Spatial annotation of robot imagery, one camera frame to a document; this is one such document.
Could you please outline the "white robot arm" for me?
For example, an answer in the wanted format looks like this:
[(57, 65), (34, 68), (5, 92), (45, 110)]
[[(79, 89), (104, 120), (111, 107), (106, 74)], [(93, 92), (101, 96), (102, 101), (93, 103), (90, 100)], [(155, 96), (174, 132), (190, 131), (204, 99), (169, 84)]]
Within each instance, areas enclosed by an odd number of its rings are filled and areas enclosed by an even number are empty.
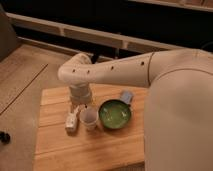
[(79, 53), (58, 77), (72, 98), (90, 95), (88, 85), (146, 87), (146, 171), (213, 171), (213, 53), (178, 49), (92, 63)]

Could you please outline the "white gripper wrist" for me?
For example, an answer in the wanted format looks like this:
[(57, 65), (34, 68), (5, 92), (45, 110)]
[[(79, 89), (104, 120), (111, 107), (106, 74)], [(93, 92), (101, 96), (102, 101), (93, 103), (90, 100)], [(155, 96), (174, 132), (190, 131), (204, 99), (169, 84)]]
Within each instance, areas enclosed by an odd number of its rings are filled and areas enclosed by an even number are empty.
[(92, 101), (92, 91), (88, 84), (71, 85), (69, 90), (70, 100), (73, 104), (88, 104)]

